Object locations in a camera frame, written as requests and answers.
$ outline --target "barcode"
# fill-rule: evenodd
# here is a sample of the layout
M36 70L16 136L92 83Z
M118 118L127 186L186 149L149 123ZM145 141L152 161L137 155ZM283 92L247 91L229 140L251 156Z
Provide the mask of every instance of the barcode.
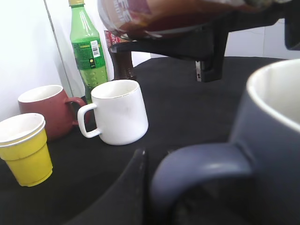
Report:
M100 51L99 51L99 47L98 47L98 41L91 41L90 45L92 47L93 50L93 56L95 57L99 57L100 56Z

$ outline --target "green bottle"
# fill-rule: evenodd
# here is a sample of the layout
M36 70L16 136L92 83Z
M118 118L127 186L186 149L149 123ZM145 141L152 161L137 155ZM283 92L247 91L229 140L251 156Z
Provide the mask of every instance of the green bottle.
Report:
M85 97L91 103L90 92L108 81L100 36L84 9L84 0L69 0L69 5L72 8L70 39Z

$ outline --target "red mug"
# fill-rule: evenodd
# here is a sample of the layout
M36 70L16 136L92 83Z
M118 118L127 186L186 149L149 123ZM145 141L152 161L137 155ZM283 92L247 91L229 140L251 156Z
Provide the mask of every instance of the red mug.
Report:
M45 117L48 140L52 141L78 126L71 103L80 107L86 103L79 97L68 97L60 85L48 85L31 89L18 98L21 113L39 113Z

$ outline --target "mug rim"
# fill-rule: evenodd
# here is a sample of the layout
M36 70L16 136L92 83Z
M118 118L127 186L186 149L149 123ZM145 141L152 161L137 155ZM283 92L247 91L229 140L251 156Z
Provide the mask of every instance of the mug rim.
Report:
M251 97L251 99L254 101L254 103L259 106L265 113L276 119L278 122L282 123L283 125L297 131L300 133L300 124L293 121L292 119L288 118L287 116L283 115L279 111L275 110L271 106L269 106L265 101L262 100L261 97L259 97L256 89L255 89L255 82L260 76L264 76L266 71L273 66L276 67L287 67L294 64L300 64L300 59L296 60L284 60L280 62L275 62L269 65L266 65L257 71L255 71L247 81L247 93Z
M131 90L130 92L124 94L124 95L118 95L118 96L114 96L114 97L96 97L95 96L95 92L97 91L97 89L103 87L104 85L109 85L111 83L134 83L136 85L136 87ZM132 94L133 92L135 92L136 90L138 90L140 87L140 84L137 82L137 81L133 81L133 80L115 80L115 81L109 81L109 82L105 82L105 83L102 83L100 85L98 85L97 87L95 87L92 91L91 91L91 96L93 98L96 98L96 99L114 99L114 98L121 98L121 97L124 97L124 96L127 96L127 95L130 95Z
M28 94L29 92L31 92L31 91L36 91L36 90L38 90L38 89L42 89L42 88L45 88L45 87L59 87L60 90L59 90L58 92L56 92L55 94L51 95L51 96L48 96L48 97L45 97L45 98L41 98L41 99L38 99L38 100L34 100L34 101L24 101L24 100L22 100L22 98L23 98L26 94ZM30 90L24 92L23 94L21 94L21 95L18 97L18 102L21 102L21 103L31 103L31 102L39 102L39 101L43 101L43 100L46 100L46 99L49 99L49 98L52 98L52 97L58 95L58 94L61 93L63 90L64 90L63 86L58 85L58 84L50 84L50 85L45 85L45 86L36 87L36 88L30 89Z

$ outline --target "white mug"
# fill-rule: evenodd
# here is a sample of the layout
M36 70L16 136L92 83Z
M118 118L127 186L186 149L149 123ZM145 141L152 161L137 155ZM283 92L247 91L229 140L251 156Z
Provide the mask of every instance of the white mug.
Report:
M95 87L92 92L92 104L78 111L78 123L82 134L87 138L97 135L111 145L130 144L145 135L148 119L145 104L138 82L116 80ZM94 110L97 129L87 132L84 115Z

